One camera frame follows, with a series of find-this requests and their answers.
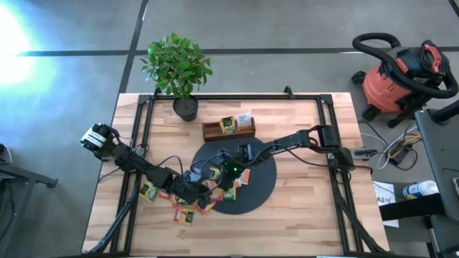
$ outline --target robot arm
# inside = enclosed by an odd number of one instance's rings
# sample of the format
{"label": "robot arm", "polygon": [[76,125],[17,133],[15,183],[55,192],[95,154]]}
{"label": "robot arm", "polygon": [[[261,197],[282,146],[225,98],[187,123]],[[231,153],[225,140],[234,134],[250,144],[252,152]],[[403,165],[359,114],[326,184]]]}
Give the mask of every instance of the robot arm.
{"label": "robot arm", "polygon": [[[117,139],[118,144],[114,143],[113,139]],[[205,193],[209,190],[201,184],[190,183],[187,180],[189,177],[170,168],[149,163],[133,152],[130,146],[122,143],[118,131],[108,125],[93,125],[80,142],[100,160],[114,158],[115,164],[122,171],[142,173],[154,186],[168,194],[175,194],[189,204],[194,203],[198,198],[205,199]]]}
{"label": "robot arm", "polygon": [[[317,131],[320,145],[317,140],[309,137],[313,131]],[[202,181],[206,179],[202,174],[196,171],[181,174],[167,167],[154,166],[133,152],[130,146],[122,143],[119,132],[108,125],[94,125],[80,142],[100,160],[114,158],[115,164],[121,170],[126,173],[145,174],[154,186],[168,194],[175,194],[189,204],[198,201],[204,208],[209,203],[211,192],[202,185]],[[221,150],[216,156],[221,158],[219,169],[222,170],[218,187],[228,191],[232,188],[234,180],[239,178],[246,168],[257,165],[275,154],[295,148],[310,148],[317,153],[331,153],[336,161],[333,166],[347,168],[354,166],[351,153],[345,148],[340,148],[336,132],[330,125],[317,125],[309,130],[299,130],[292,135],[263,143],[261,148],[262,150],[257,154],[251,144],[240,145],[238,150],[231,153]]]}
{"label": "robot arm", "polygon": [[[316,139],[309,137],[313,131],[317,131],[320,145]],[[239,178],[246,168],[266,161],[275,154],[296,148],[310,148],[317,153],[329,153],[334,157],[331,166],[354,168],[352,154],[349,149],[340,147],[334,128],[331,125],[316,125],[309,130],[299,130],[292,135],[263,143],[262,150],[257,154],[255,154],[255,148],[252,144],[240,145],[235,153],[222,151],[221,168],[224,171],[219,187],[227,191],[232,188],[234,180]]]}

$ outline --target orange vacuum cleaner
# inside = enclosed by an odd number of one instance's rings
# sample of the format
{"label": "orange vacuum cleaner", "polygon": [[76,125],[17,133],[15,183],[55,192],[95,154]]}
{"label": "orange vacuum cleaner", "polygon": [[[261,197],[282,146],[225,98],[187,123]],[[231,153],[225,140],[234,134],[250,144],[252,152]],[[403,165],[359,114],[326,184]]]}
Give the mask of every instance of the orange vacuum cleaner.
{"label": "orange vacuum cleaner", "polygon": [[[385,52],[362,44],[370,39],[388,42],[391,49]],[[390,34],[367,33],[356,37],[352,46],[381,60],[367,73],[358,71],[351,78],[364,88],[368,105],[361,116],[366,120],[371,121],[380,113],[398,113],[388,123],[394,128],[405,118],[414,119],[415,112],[430,99],[446,99],[458,93],[447,57],[430,40],[418,48],[408,48]],[[445,83],[445,90],[439,88],[441,82]]]}

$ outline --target concrete floor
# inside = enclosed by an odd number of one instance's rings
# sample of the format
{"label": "concrete floor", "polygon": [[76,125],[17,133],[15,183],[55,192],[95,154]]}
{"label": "concrete floor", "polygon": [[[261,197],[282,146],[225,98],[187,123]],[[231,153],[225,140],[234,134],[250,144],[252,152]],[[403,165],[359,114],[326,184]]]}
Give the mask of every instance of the concrete floor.
{"label": "concrete floor", "polygon": [[[125,55],[12,57],[20,51],[128,50],[141,0],[6,0],[0,2],[0,142],[22,168],[57,177],[57,188],[36,187],[11,257],[56,257],[81,250],[100,162],[80,147],[93,123],[110,123],[125,69]],[[459,19],[447,0],[150,0],[137,49],[176,32],[207,49],[351,47],[366,32],[387,32],[403,45],[431,39],[459,46]],[[459,76],[459,53],[446,53]],[[349,83],[358,70],[378,61],[359,53],[212,55],[214,75],[203,92],[350,92],[356,114],[366,105],[361,89]],[[134,58],[127,92],[153,92]],[[441,107],[452,100],[432,101]],[[391,140],[409,123],[389,130]],[[361,131],[372,133],[365,125]],[[371,138],[364,144],[382,148]],[[425,152],[411,171],[392,166],[375,170],[374,180],[413,182],[432,178]],[[370,164],[375,167],[376,159]],[[419,223],[402,221],[388,229],[391,249],[421,252],[424,245],[401,242]]]}

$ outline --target round black platform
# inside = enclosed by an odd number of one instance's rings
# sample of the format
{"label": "round black platform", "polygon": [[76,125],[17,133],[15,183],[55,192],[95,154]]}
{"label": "round black platform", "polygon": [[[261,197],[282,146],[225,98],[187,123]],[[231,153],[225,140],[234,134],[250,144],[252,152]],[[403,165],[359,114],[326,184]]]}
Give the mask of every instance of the round black platform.
{"label": "round black platform", "polygon": [[[218,154],[218,150],[226,148],[228,151],[237,150],[239,144],[253,143],[255,153],[261,150],[262,142],[257,138],[243,138],[205,143],[194,155],[193,162],[205,161]],[[250,180],[248,185],[237,189],[236,200],[223,200],[217,202],[214,210],[223,214],[243,214],[260,207],[271,195],[275,186],[277,171],[273,157],[250,167]]]}

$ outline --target butcher block tabletop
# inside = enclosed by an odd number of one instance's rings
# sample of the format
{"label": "butcher block tabletop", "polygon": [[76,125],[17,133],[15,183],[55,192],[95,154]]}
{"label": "butcher block tabletop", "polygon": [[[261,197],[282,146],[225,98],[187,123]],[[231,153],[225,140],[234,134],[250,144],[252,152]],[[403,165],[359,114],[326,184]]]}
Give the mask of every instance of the butcher block tabletop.
{"label": "butcher block tabletop", "polygon": [[[362,147],[350,94],[330,94],[333,96],[343,147]],[[122,136],[131,136],[138,96],[139,94],[121,94],[118,99],[113,127]],[[146,160],[152,164],[157,164],[171,155],[178,155],[184,169],[189,168],[194,154],[204,144],[202,123],[218,121],[231,115],[251,112],[255,119],[256,137],[263,142],[309,129],[320,123],[317,104],[313,100],[200,100],[198,117],[190,123],[182,121],[174,113],[172,102],[154,101],[148,135],[150,150],[146,154]],[[145,105],[138,144],[141,142],[146,108]],[[326,163],[324,154],[306,148],[297,148],[293,152],[304,160]],[[192,225],[184,226],[173,223],[175,208],[169,200],[156,198],[151,203],[139,198],[131,255],[343,254],[328,169],[301,163],[289,153],[278,154],[274,159],[277,181],[273,193],[261,207],[246,214],[227,215],[210,211],[201,215],[196,212]],[[179,163],[175,159],[164,165],[180,171]],[[100,175],[107,174],[114,168],[113,163],[104,163]],[[98,184],[82,248],[84,252],[93,248],[113,223],[122,181],[123,172],[119,171]],[[351,188],[359,220],[377,243],[388,250],[372,178],[367,169],[356,168],[352,171]],[[127,220],[128,217],[121,227],[119,249],[124,246]],[[346,228],[351,250],[355,250],[351,225],[347,219]]]}

